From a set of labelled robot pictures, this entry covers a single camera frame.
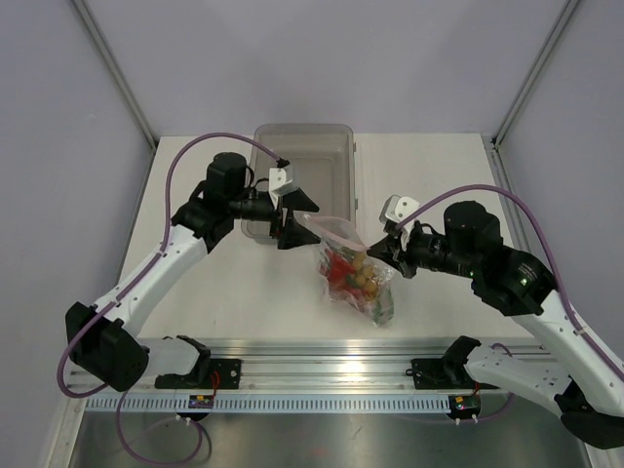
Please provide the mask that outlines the yellow toy grape bunch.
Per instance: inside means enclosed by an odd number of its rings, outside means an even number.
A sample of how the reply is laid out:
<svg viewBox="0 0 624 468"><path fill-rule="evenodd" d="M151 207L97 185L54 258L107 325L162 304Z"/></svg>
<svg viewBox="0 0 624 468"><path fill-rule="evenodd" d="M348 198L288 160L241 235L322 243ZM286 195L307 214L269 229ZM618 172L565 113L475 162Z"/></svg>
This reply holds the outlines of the yellow toy grape bunch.
<svg viewBox="0 0 624 468"><path fill-rule="evenodd" d="M366 301L376 299L380 290L380 279L373 262L365 253L358 252L351 258L350 266L351 272L347 275L346 282L352 294Z"/></svg>

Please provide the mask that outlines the clear zip top bag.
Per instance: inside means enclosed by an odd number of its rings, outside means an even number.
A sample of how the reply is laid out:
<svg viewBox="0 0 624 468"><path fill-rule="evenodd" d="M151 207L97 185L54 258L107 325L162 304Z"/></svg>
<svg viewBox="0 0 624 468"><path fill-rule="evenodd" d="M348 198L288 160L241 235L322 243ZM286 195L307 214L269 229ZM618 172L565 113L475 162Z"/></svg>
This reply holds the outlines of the clear zip top bag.
<svg viewBox="0 0 624 468"><path fill-rule="evenodd" d="M394 270L369 256L350 220L305 214L301 223L320 239L317 271L328 299L350 306L377 327L387 325L394 317Z"/></svg>

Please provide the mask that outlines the red toy lobster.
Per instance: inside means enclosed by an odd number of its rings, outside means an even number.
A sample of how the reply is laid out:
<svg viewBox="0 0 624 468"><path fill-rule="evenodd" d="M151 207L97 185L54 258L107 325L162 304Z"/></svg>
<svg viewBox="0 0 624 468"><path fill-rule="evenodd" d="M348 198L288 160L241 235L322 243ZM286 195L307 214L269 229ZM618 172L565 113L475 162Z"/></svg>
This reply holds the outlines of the red toy lobster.
<svg viewBox="0 0 624 468"><path fill-rule="evenodd" d="M331 293L352 294L351 289L347 285L346 278L351 272L350 260L355 253L357 252L350 250L333 250L330 248L324 248L321 251L318 271L327 281Z"/></svg>

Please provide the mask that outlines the green toy bell pepper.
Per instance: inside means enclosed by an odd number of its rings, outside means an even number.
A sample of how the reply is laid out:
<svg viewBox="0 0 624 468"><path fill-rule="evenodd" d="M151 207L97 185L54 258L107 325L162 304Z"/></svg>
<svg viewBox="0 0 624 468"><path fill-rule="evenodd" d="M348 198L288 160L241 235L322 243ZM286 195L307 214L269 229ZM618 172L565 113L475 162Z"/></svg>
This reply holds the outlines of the green toy bell pepper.
<svg viewBox="0 0 624 468"><path fill-rule="evenodd" d="M370 318L377 327L387 325L394 317L394 301L377 300L370 312Z"/></svg>

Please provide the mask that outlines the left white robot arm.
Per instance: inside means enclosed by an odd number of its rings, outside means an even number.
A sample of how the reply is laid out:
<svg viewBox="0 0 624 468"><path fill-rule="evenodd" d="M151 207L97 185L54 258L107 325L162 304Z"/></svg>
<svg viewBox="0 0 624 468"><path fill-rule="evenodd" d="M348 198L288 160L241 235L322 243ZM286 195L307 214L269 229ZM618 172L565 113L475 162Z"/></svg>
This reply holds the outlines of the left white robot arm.
<svg viewBox="0 0 624 468"><path fill-rule="evenodd" d="M289 161L278 159L265 191L257 190L252 178L242 155L214 156L188 201L166 212L170 221L151 256L93 305L77 302L66 312L73 364L118 392L148 375L155 376L160 388L198 388L216 381L211 350L199 341L179 335L147 346L137 336L169 290L215 249L237 220L269 223L281 250L318 243L294 217L319 208L296 183Z"/></svg>

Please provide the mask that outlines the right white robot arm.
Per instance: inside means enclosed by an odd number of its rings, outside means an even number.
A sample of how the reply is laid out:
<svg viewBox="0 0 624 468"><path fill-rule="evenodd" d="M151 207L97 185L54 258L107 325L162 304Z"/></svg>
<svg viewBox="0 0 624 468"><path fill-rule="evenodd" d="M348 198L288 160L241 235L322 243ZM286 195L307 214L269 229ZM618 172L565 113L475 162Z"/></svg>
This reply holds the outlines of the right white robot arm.
<svg viewBox="0 0 624 468"><path fill-rule="evenodd" d="M620 448L623 363L572 308L555 260L506 246L499 219L483 205L452 192L443 200L437 231L419 221L423 206L390 197L380 215L384 237L366 254L407 279L421 269L468 279L477 298L528 331L554 363L531 364L502 344L460 336L442 356L411 362L415 387L499 388L550 411L594 448Z"/></svg>

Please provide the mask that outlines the clear plastic tray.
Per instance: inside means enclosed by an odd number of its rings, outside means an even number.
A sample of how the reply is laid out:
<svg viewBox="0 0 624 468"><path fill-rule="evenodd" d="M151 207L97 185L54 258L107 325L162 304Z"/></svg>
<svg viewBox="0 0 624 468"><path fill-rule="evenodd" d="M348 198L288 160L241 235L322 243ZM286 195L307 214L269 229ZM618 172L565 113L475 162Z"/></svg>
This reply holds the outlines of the clear plastic tray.
<svg viewBox="0 0 624 468"><path fill-rule="evenodd" d="M355 142L342 124L267 124L254 139L292 163L295 181L321 215L356 220Z"/></svg>

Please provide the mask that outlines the aluminium mounting rail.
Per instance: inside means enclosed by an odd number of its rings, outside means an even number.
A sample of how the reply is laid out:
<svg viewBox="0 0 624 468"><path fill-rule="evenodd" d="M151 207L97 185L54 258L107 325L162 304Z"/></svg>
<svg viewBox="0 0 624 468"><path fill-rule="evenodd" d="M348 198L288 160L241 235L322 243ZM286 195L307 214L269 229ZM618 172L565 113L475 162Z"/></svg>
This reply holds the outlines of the aluminium mounting rail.
<svg viewBox="0 0 624 468"><path fill-rule="evenodd" d="M396 394L414 391L411 360L439 357L454 339L200 341L216 358L242 361L241 394Z"/></svg>

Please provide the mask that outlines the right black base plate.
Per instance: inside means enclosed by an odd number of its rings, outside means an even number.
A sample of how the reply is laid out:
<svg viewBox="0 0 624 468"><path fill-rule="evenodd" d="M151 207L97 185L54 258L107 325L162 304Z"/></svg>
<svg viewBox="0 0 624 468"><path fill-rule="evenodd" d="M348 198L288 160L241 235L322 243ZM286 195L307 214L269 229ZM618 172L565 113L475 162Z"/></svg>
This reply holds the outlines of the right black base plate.
<svg viewBox="0 0 624 468"><path fill-rule="evenodd" d="M465 368L442 358L412 359L405 370L416 390L494 390L496 386L476 382Z"/></svg>

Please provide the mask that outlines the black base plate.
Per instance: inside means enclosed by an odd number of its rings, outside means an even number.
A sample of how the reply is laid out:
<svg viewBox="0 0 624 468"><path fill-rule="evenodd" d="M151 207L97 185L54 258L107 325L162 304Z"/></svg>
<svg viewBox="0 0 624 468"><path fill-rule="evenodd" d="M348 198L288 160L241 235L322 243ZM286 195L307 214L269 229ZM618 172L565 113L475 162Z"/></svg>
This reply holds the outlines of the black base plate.
<svg viewBox="0 0 624 468"><path fill-rule="evenodd" d="M240 386L242 361L206 358L187 374L163 374L155 379L156 389L163 390L237 390Z"/></svg>
<svg viewBox="0 0 624 468"><path fill-rule="evenodd" d="M442 358L412 359L405 370L416 390L494 390L496 386L476 382L465 368Z"/></svg>

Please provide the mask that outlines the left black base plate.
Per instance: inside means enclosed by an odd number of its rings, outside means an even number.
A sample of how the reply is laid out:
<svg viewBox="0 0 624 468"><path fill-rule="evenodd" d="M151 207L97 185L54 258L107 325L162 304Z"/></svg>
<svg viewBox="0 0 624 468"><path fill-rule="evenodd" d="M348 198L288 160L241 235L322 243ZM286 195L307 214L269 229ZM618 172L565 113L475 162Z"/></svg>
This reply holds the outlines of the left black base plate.
<svg viewBox="0 0 624 468"><path fill-rule="evenodd" d="M206 358L187 374L163 374L155 379L156 389L163 390L237 390L240 386L242 361Z"/></svg>

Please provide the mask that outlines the right aluminium frame post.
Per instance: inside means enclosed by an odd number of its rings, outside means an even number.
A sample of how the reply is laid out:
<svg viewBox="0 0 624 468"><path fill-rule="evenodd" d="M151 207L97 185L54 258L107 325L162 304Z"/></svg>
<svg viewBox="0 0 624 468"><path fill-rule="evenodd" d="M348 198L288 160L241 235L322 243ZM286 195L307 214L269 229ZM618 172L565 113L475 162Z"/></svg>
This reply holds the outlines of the right aluminium frame post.
<svg viewBox="0 0 624 468"><path fill-rule="evenodd" d="M582 5L582 0L564 1L561 10L533 59L520 88L516 92L501 123L491 138L491 143L496 150L502 147L506 137L510 134Z"/></svg>

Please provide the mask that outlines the aluminium frame post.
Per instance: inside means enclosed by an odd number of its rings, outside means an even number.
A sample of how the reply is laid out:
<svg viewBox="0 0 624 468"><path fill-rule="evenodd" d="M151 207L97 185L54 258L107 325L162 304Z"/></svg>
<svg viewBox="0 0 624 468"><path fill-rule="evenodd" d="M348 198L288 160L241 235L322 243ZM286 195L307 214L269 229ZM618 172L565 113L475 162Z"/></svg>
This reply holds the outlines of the aluminium frame post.
<svg viewBox="0 0 624 468"><path fill-rule="evenodd" d="M561 10L533 59L520 88L516 92L501 123L491 138L491 143L496 150L502 147L506 137L510 134L582 5L582 0L564 1Z"/></svg>
<svg viewBox="0 0 624 468"><path fill-rule="evenodd" d="M70 0L69 5L74 10L78 20L82 23L86 35L93 44L99 59L111 78L114 87L124 102L130 116L132 117L137 129L141 133L147 146L154 153L157 149L159 138L153 131L147 117L145 116L141 106L130 87L125 74L116 59L108 40L101 29L98 20L85 0Z"/></svg>

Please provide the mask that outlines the left aluminium frame post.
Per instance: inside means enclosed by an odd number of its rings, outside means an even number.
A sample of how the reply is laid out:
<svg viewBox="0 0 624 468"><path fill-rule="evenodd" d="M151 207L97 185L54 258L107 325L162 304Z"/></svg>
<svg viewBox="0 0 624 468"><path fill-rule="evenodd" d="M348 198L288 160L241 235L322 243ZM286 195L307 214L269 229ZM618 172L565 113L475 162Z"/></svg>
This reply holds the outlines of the left aluminium frame post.
<svg viewBox="0 0 624 468"><path fill-rule="evenodd" d="M85 0L70 0L69 5L74 10L78 20L82 23L86 35L93 44L99 59L111 78L114 87L124 102L130 116L132 117L137 129L141 133L147 146L154 153L157 149L159 138L153 131L147 117L145 116L141 106L130 87L125 74L116 59L108 40L101 29L98 20Z"/></svg>

